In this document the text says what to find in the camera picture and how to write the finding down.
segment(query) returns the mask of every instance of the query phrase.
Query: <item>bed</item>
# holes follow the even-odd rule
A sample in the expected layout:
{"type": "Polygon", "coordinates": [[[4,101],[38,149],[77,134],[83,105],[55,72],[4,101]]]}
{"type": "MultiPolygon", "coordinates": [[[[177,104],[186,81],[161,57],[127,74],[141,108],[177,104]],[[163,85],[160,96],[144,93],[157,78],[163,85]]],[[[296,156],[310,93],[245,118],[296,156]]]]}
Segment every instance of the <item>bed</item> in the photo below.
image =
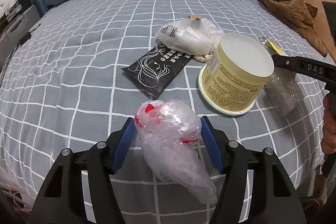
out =
{"type": "MultiPolygon", "coordinates": [[[[86,150],[106,140],[150,99],[121,68],[157,45],[158,28],[189,14],[207,18],[224,32],[270,37],[289,56],[330,62],[258,0],[68,0],[37,23],[11,59],[0,89],[0,162],[23,190],[36,197],[62,149],[86,150]]],[[[197,85],[202,65],[191,60],[159,99],[183,100],[248,149],[272,148],[297,188],[323,159],[324,84],[297,75],[305,99],[286,117],[262,91],[247,114],[232,118],[202,97],[197,85]]],[[[202,140],[195,149],[219,195],[223,176],[212,167],[202,140]]],[[[94,220],[85,172],[82,179],[87,215],[94,220]]],[[[248,216],[252,180],[249,172],[241,220],[248,216]]],[[[138,136],[111,182],[126,223],[204,224],[215,208],[153,176],[138,136]]]]}

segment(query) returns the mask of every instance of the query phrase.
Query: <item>person's finger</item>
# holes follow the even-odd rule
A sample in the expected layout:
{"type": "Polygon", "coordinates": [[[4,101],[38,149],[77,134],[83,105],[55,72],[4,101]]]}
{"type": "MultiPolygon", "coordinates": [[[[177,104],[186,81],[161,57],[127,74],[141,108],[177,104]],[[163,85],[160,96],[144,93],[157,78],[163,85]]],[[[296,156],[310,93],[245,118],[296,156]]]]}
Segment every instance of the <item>person's finger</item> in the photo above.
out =
{"type": "Polygon", "coordinates": [[[323,126],[332,134],[336,134],[336,120],[327,109],[324,110],[323,126]]]}
{"type": "Polygon", "coordinates": [[[331,147],[336,149],[336,135],[332,134],[328,129],[323,126],[322,128],[323,131],[323,138],[325,142],[331,147]]]}
{"type": "Polygon", "coordinates": [[[336,148],[332,148],[326,143],[325,138],[323,137],[321,141],[322,152],[325,154],[333,154],[336,152],[336,148]]]}
{"type": "Polygon", "coordinates": [[[324,109],[330,109],[328,94],[323,98],[324,109]]]}

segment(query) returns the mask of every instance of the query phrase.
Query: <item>screw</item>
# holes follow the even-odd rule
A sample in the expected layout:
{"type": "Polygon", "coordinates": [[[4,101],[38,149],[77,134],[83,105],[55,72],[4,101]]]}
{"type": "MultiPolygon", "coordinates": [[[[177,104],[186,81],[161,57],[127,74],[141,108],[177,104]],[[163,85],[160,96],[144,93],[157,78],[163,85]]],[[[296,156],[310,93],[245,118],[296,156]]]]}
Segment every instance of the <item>screw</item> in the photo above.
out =
{"type": "Polygon", "coordinates": [[[229,142],[229,146],[231,146],[231,147],[233,147],[233,148],[236,148],[236,147],[238,147],[238,143],[236,142],[236,141],[230,141],[229,142]]]}
{"type": "Polygon", "coordinates": [[[265,153],[266,153],[267,155],[272,155],[272,154],[273,154],[273,150],[272,150],[271,148],[266,148],[266,149],[265,149],[265,153]]]}
{"type": "Polygon", "coordinates": [[[99,143],[97,143],[97,148],[99,148],[99,149],[102,149],[102,148],[104,148],[106,146],[106,143],[105,142],[99,142],[99,143]]]}
{"type": "Polygon", "coordinates": [[[70,149],[64,149],[63,151],[62,151],[62,155],[63,156],[68,156],[70,154],[70,149]]]}
{"type": "Polygon", "coordinates": [[[267,37],[265,35],[262,35],[261,37],[259,37],[259,40],[262,42],[262,43],[266,43],[267,42],[267,37]]]}

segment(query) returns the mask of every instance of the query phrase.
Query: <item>brown shoe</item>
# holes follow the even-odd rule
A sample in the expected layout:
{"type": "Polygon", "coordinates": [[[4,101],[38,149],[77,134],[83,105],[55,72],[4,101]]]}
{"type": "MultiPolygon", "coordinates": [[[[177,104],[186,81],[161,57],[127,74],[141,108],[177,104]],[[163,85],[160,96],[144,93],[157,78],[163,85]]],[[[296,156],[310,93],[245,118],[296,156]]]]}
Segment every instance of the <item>brown shoe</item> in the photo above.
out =
{"type": "Polygon", "coordinates": [[[315,216],[323,206],[323,200],[320,198],[300,198],[306,219],[315,216]]]}

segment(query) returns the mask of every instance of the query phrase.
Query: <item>black packet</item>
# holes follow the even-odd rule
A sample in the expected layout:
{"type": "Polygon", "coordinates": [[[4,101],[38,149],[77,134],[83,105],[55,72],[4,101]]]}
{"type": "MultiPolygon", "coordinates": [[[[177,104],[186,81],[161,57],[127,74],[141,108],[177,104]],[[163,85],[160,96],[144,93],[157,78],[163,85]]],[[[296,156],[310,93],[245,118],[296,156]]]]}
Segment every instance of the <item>black packet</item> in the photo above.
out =
{"type": "Polygon", "coordinates": [[[157,99],[191,58],[189,54],[171,50],[160,43],[122,70],[157,99]]]}

